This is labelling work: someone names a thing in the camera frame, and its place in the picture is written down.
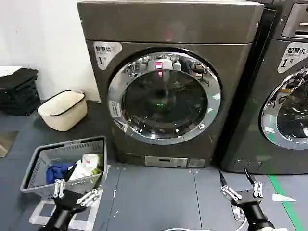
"green floor line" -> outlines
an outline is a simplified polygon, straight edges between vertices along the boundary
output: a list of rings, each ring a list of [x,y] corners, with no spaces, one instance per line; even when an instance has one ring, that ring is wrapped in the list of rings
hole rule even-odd
[[[278,194],[281,194],[283,196],[287,196],[276,176],[269,176],[269,179],[270,179],[271,183],[273,184],[273,186],[274,186],[274,188],[275,188],[275,190]],[[300,219],[299,219],[298,215],[296,214],[296,212],[295,212],[293,206],[291,205],[291,203],[292,202],[289,202],[289,201],[282,201],[282,204],[283,204],[285,210],[287,211],[296,231],[305,231],[304,225],[300,221]]]

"clothes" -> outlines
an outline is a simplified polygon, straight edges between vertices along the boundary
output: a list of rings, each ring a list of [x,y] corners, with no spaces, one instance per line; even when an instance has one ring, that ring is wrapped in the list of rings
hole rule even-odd
[[[56,179],[64,178],[65,173],[68,171],[68,168],[74,163],[54,163],[47,169],[46,172],[46,181],[47,184],[55,183]]]
[[[75,180],[82,177],[93,175],[93,171],[99,164],[98,154],[84,154],[81,160],[76,162],[76,168],[69,180]]]

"gray plastic basket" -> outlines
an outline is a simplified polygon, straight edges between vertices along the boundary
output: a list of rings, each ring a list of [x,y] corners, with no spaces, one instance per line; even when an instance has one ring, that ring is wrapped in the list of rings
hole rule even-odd
[[[101,184],[107,177],[107,147],[104,136],[85,138],[75,141],[50,144],[38,147],[31,158],[26,170],[20,190],[23,193],[35,193],[45,200],[51,200],[55,184],[46,184],[46,171],[52,163],[76,162],[82,158],[83,154],[103,154],[103,177]],[[94,184],[100,174],[89,177],[83,177],[76,180],[70,180],[66,183],[65,189],[77,193],[87,193],[93,189]]]

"stacked black mats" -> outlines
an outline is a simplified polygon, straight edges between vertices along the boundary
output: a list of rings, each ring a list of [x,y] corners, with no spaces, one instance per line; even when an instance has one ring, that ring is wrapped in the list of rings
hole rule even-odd
[[[28,116],[40,105],[35,85],[37,70],[21,68],[0,77],[0,111]]]

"white laundry basket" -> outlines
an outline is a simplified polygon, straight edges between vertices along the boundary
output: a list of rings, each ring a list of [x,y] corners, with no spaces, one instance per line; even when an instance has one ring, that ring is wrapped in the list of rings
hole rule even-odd
[[[38,108],[46,124],[57,131],[68,131],[87,112],[86,95],[79,90],[65,90],[51,97]]]

